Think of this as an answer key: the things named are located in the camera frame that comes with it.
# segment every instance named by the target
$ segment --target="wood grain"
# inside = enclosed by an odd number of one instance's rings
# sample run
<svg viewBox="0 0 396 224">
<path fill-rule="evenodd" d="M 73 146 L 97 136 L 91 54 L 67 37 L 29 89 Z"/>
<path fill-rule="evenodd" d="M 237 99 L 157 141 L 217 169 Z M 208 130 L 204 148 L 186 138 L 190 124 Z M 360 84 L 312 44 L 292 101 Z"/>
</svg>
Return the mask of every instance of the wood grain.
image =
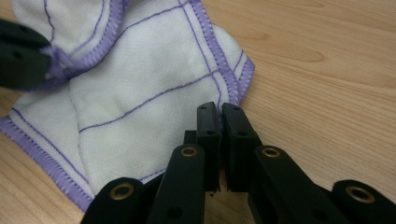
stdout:
<svg viewBox="0 0 396 224">
<path fill-rule="evenodd" d="M 0 4 L 0 17 L 13 19 L 8 0 Z M 212 21 L 256 64 L 242 107 L 264 144 L 285 149 L 326 189 L 351 178 L 396 202 L 396 2 L 204 4 Z M 19 96 L 0 90 L 1 116 Z M 79 223 L 82 218 L 3 135 L 0 192 L 0 223 Z M 246 195 L 223 190 L 207 196 L 205 223 L 254 223 Z"/>
</svg>

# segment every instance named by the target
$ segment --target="towel hem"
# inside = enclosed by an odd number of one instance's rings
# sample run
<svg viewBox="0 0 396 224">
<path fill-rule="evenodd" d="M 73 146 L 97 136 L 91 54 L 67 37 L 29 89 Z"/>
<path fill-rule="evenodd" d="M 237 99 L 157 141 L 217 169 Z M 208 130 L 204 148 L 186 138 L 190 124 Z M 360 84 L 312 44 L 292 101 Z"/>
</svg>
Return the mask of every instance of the towel hem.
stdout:
<svg viewBox="0 0 396 224">
<path fill-rule="evenodd" d="M 62 166 L 21 130 L 9 116 L 0 119 L 0 131 L 17 144 L 51 177 L 56 186 L 81 211 L 85 212 L 92 198 L 77 184 Z"/>
</svg>

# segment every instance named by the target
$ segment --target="white towel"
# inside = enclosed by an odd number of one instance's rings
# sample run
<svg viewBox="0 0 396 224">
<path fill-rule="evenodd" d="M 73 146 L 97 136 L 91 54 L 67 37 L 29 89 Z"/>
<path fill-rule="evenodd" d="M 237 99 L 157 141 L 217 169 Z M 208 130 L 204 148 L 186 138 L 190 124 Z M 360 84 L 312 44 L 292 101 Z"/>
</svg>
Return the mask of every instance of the white towel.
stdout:
<svg viewBox="0 0 396 224">
<path fill-rule="evenodd" d="M 197 0 L 14 0 L 50 40 L 49 81 L 0 129 L 82 211 L 109 181 L 164 172 L 196 107 L 238 105 L 254 65 Z"/>
</svg>

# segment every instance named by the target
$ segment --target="screw hole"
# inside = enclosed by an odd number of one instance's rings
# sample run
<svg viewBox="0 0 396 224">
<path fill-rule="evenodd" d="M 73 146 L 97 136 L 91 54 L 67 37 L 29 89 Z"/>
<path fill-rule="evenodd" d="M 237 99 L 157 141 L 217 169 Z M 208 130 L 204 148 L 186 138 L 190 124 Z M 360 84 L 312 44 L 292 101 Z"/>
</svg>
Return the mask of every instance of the screw hole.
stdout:
<svg viewBox="0 0 396 224">
<path fill-rule="evenodd" d="M 14 58 L 16 60 L 21 60 L 22 59 L 22 55 L 19 52 L 13 52 L 12 55 L 14 56 Z"/>
<path fill-rule="evenodd" d="M 313 209 L 313 210 L 311 211 L 311 214 L 312 214 L 312 216 L 313 216 L 314 218 L 316 218 L 317 220 L 320 220 L 320 221 L 327 221 L 327 220 L 329 220 L 329 218 L 327 217 L 326 213 L 323 212 L 323 211 L 321 211 L 321 210 Z"/>
<path fill-rule="evenodd" d="M 172 219 L 178 219 L 183 216 L 183 210 L 179 207 L 171 207 L 168 209 L 168 217 Z"/>
</svg>

